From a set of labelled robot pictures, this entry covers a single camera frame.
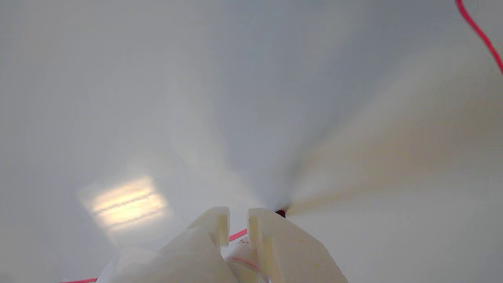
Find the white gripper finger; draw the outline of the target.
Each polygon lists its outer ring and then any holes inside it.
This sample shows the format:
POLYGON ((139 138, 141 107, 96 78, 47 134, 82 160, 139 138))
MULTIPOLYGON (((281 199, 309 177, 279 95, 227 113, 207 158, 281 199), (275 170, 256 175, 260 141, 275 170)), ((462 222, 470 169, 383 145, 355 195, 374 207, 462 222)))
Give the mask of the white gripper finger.
POLYGON ((123 249, 97 282, 235 283, 221 255, 221 248, 229 244, 229 220, 229 208, 210 208, 157 250, 123 249))
POLYGON ((326 247, 296 224, 265 208, 250 208, 248 238, 272 283, 346 283, 326 247))

